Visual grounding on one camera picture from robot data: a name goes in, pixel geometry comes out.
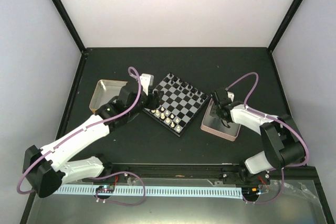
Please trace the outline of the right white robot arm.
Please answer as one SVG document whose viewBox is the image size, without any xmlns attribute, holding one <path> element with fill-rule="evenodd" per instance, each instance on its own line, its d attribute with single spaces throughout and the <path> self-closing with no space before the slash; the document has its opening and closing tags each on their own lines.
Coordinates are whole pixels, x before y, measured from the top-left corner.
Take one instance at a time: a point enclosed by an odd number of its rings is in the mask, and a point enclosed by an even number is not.
<svg viewBox="0 0 336 224">
<path fill-rule="evenodd" d="M 252 183 L 260 173 L 286 166 L 301 166 L 308 160 L 308 148 L 289 115 L 275 116 L 256 111 L 240 101 L 234 101 L 226 89 L 211 93 L 210 115 L 221 126 L 229 129 L 242 125 L 261 137 L 263 151 L 242 161 L 238 167 L 239 179 Z"/>
</svg>

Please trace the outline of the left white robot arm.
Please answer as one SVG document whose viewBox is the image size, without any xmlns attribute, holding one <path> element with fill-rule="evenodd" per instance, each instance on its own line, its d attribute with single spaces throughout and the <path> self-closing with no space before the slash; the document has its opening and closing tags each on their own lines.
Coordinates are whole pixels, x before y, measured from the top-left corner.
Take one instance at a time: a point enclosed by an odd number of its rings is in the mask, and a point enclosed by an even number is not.
<svg viewBox="0 0 336 224">
<path fill-rule="evenodd" d="M 163 91 L 153 90 L 144 81 L 129 81 L 118 95 L 103 104 L 79 127 L 41 148 L 29 147 L 24 154 L 23 177 L 40 197 L 52 195 L 61 185 L 83 178 L 108 181 L 113 174 L 111 166 L 100 156 L 80 161 L 72 158 L 90 144 L 124 126 L 143 109 L 156 110 Z"/>
</svg>

